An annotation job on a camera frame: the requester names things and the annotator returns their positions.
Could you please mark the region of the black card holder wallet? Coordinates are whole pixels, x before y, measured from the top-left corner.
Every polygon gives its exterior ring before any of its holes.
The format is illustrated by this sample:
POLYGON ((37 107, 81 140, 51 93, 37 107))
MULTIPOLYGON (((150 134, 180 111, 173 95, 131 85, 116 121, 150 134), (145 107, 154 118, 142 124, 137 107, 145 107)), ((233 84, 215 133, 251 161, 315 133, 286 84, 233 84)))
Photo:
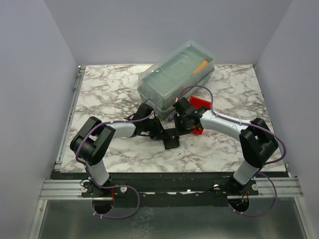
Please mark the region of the black card holder wallet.
POLYGON ((179 135, 176 131, 176 128, 174 128, 174 139, 170 141, 163 141, 165 150, 178 148, 180 146, 179 142, 179 135))

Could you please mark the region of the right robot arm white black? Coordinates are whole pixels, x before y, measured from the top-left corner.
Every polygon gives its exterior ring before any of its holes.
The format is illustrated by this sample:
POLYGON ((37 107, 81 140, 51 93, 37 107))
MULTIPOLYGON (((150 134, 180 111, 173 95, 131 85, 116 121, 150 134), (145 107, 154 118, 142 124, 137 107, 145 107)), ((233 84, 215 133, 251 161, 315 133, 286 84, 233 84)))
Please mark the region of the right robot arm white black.
POLYGON ((229 183, 230 191, 241 195, 247 190, 247 183, 259 172, 279 147, 275 135, 265 121, 229 118, 212 111, 210 107, 195 108, 186 98, 177 100, 174 124, 179 134, 193 129, 208 129, 225 134, 240 142, 244 161, 235 171, 229 183))

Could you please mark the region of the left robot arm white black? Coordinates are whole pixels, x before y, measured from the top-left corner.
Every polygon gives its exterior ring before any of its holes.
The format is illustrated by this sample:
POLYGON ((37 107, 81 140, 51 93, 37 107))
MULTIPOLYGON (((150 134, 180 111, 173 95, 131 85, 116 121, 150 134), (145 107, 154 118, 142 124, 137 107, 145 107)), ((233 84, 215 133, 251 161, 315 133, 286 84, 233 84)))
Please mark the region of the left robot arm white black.
POLYGON ((75 153, 76 160, 85 166, 91 179, 95 181, 93 190, 98 196, 104 197, 110 193, 109 173, 103 163, 103 158, 113 139, 135 137, 143 132, 152 140, 163 141, 166 150, 180 146, 179 136, 175 128, 164 129, 159 118, 151 118, 155 110, 142 103, 137 112, 123 120, 102 122, 96 117, 90 117, 78 131, 70 143, 70 149, 75 153))

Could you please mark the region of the red plastic bin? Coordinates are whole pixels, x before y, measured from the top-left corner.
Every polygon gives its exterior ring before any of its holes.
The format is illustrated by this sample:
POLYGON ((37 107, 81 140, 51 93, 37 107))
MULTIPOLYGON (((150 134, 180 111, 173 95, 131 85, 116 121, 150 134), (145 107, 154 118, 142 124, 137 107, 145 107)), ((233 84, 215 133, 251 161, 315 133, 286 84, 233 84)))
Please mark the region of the red plastic bin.
MULTIPOLYGON (((196 109, 198 109, 199 107, 211 107, 211 102, 203 100, 203 99, 200 99, 200 98, 197 98, 195 96, 191 96, 190 99, 189 99, 189 102, 196 109)), ((193 134, 202 135, 202 133, 203 133, 203 128, 193 127, 192 129, 193 129, 193 131, 192 131, 193 134)))

